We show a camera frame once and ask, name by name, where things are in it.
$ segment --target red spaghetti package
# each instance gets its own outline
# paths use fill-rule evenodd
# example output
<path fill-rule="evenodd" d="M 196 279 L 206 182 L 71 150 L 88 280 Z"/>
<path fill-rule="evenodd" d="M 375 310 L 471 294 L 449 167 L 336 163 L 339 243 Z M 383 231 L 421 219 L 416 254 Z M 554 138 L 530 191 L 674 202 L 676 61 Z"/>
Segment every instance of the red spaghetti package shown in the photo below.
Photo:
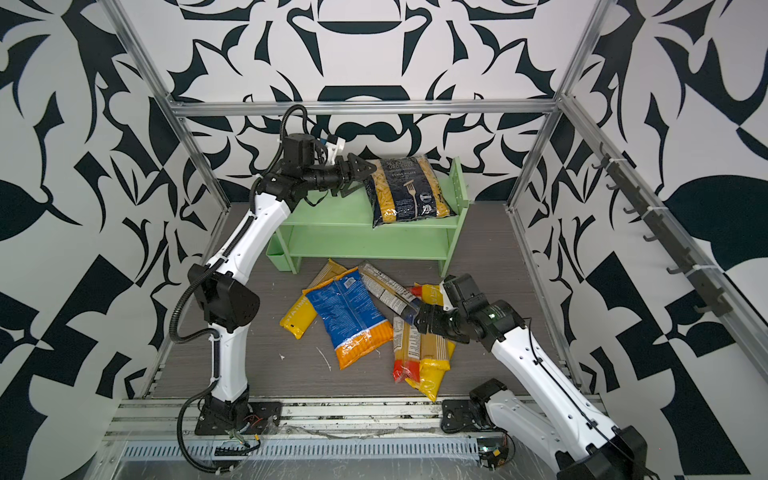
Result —
<path fill-rule="evenodd" d="M 395 368 L 392 370 L 392 376 L 395 382 L 402 382 L 406 378 L 418 382 L 422 335 L 399 316 L 395 317 L 394 323 L 392 343 L 395 347 Z"/>

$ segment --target green shelf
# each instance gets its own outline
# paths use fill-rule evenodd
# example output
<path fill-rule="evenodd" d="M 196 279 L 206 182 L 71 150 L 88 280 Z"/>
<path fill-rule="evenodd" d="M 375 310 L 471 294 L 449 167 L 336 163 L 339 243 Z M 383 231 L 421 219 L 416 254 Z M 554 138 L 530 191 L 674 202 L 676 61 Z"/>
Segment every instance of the green shelf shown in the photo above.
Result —
<path fill-rule="evenodd" d="M 302 202 L 273 236 L 267 256 L 278 270 L 293 273 L 304 257 L 437 260 L 445 276 L 469 206 L 458 158 L 439 181 L 455 217 L 372 228 L 371 204 L 360 188 L 346 198 L 329 195 L 317 207 Z M 309 199 L 315 203 L 323 195 L 310 192 Z"/>

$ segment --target shelf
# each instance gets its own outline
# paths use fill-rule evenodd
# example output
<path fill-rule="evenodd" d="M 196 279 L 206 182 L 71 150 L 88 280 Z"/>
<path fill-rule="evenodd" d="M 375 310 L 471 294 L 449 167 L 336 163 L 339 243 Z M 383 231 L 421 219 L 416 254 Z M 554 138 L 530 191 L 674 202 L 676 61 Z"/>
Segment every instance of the shelf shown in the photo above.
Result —
<path fill-rule="evenodd" d="M 448 205 L 455 213 L 456 195 L 450 177 L 441 175 L 439 178 L 440 189 Z M 308 196 L 312 203 L 317 202 L 325 195 L 324 192 L 310 192 Z M 445 229 L 458 226 L 458 215 L 446 218 L 429 218 L 424 220 L 415 220 L 413 222 L 391 223 L 377 227 L 381 229 L 399 229 L 407 228 L 415 224 L 419 228 Z M 324 227 L 368 227 L 372 229 L 373 209 L 368 200 L 366 189 L 359 188 L 347 198 L 332 197 L 330 194 L 317 207 L 311 207 L 306 202 L 301 202 L 290 217 L 283 222 L 283 225 L 315 225 Z"/>
<path fill-rule="evenodd" d="M 447 260 L 453 233 L 445 228 L 296 226 L 288 251 L 292 257 Z"/>

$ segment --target black abstract pattern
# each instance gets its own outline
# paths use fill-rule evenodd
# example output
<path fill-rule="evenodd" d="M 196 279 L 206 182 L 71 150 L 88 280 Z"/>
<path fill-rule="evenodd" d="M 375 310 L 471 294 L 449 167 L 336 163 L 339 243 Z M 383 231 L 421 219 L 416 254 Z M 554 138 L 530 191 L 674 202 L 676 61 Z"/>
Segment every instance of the black abstract pattern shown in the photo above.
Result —
<path fill-rule="evenodd" d="M 552 98 L 594 0 L 126 2 L 183 101 L 318 100 L 401 86 L 412 100 Z"/>
<path fill-rule="evenodd" d="M 94 0 L 4 2 L 0 50 L 0 476 L 63 478 L 143 385 L 220 211 Z"/>
<path fill-rule="evenodd" d="M 401 88 L 359 88 L 376 98 L 401 99 Z M 345 100 L 348 89 L 326 88 L 321 98 Z M 253 176 L 266 168 L 277 149 L 278 117 L 194 118 L 195 140 L 232 201 L 247 201 Z M 310 133 L 334 133 L 345 152 L 363 158 L 425 154 L 435 170 L 448 173 L 454 157 L 462 162 L 470 198 L 507 200 L 533 145 L 543 114 L 319 115 Z M 301 131 L 300 119 L 288 131 Z"/>
<path fill-rule="evenodd" d="M 695 310 L 704 305 L 701 297 L 687 280 L 666 272 L 668 255 L 658 242 L 643 239 L 649 230 L 623 211 L 627 199 L 609 189 L 613 182 L 597 165 L 563 117 L 516 207 L 585 388 L 602 394 L 617 422 L 638 428 L 648 442 L 649 466 L 662 478 L 763 471 L 768 465 L 749 440 L 762 427 L 744 429 L 742 420 L 765 414 L 756 406 L 768 402 L 764 381 L 718 318 Z M 740 197 L 749 201 L 745 190 L 753 179 L 735 178 L 710 188 L 743 185 Z M 712 239 L 715 251 L 715 245 L 726 248 L 730 229 L 732 250 L 717 254 L 734 258 L 733 264 L 744 255 L 737 251 L 758 251 L 749 235 L 733 238 L 740 215 L 755 213 L 734 214 L 730 223 L 707 230 L 701 225 L 713 223 L 695 220 L 717 201 L 705 190 L 694 197 L 686 188 L 667 202 L 670 209 L 678 202 L 676 214 L 683 213 L 695 237 Z M 744 205 L 734 200 L 732 207 L 717 207 L 735 212 Z M 724 382 L 757 399 L 740 413 L 742 420 L 719 401 Z"/>
<path fill-rule="evenodd" d="M 766 318 L 765 2 L 620 0 L 574 94 Z"/>

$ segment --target black and yellow pasta bag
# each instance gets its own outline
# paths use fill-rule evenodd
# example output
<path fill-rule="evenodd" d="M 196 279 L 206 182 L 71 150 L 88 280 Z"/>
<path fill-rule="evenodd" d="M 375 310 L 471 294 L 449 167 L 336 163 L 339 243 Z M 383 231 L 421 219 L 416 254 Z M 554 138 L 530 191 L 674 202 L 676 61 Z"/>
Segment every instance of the black and yellow pasta bag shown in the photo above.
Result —
<path fill-rule="evenodd" d="M 376 172 L 366 179 L 373 207 L 373 226 L 455 215 L 445 202 L 440 183 L 423 155 L 373 160 Z"/>

